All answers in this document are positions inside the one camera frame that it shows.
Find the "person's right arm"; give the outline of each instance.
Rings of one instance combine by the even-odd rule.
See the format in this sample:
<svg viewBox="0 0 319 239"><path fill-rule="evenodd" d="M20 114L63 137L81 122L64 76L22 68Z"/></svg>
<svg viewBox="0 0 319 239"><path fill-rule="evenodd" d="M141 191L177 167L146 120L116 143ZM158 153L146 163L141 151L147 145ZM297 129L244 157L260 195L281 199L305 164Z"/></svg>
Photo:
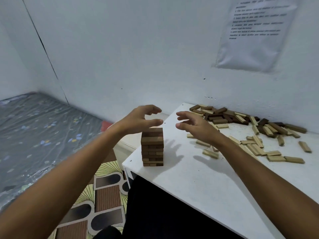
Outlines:
<svg viewBox="0 0 319 239"><path fill-rule="evenodd" d="M319 205L244 152L201 116L178 112L180 130L216 147L243 181L263 212L286 238L319 238Z"/></svg>

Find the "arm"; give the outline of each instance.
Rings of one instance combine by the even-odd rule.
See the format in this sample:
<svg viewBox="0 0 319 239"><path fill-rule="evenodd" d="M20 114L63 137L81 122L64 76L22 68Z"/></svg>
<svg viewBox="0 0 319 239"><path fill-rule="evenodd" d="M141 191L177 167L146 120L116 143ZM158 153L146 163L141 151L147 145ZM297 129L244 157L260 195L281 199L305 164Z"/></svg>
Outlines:
<svg viewBox="0 0 319 239"><path fill-rule="evenodd" d="M319 205L252 158L202 117L178 112L176 124L195 138L216 147L243 181L263 212L286 238L319 238Z"/></svg>
<svg viewBox="0 0 319 239"><path fill-rule="evenodd" d="M161 111L153 105L135 108L44 175L1 214L0 238L48 238L115 144L127 134L161 125L163 120L145 120L145 114Z"/></svg>

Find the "person's right hand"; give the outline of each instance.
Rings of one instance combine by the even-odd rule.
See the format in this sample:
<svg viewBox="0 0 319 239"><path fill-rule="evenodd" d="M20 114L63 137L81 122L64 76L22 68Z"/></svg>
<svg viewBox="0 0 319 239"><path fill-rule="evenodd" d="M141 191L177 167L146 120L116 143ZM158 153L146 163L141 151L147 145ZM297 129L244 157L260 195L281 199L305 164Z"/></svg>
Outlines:
<svg viewBox="0 0 319 239"><path fill-rule="evenodd" d="M177 112L178 120L186 120L176 124L176 128L190 132L194 138L215 146L222 138L222 133L192 112Z"/></svg>

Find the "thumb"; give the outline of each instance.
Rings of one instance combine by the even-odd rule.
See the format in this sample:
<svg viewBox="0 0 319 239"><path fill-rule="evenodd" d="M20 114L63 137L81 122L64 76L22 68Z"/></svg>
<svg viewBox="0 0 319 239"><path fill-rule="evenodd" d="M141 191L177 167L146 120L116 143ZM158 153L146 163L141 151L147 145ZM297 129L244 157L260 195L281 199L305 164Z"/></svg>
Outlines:
<svg viewBox="0 0 319 239"><path fill-rule="evenodd" d="M187 123L177 123L176 128L190 133L192 133L191 131L193 130L193 126Z"/></svg>
<svg viewBox="0 0 319 239"><path fill-rule="evenodd" d="M162 119L146 120L147 127L160 126L163 122Z"/></svg>

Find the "person's left arm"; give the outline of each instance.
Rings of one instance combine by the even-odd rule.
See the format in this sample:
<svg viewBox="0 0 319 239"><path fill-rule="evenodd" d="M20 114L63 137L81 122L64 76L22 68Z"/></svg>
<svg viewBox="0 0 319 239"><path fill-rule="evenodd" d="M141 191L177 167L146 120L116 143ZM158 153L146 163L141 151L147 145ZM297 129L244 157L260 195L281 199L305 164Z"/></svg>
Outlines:
<svg viewBox="0 0 319 239"><path fill-rule="evenodd" d="M159 126L145 120L162 110L139 106L97 139L61 162L19 196L0 216L0 238L48 238L117 142L127 134Z"/></svg>

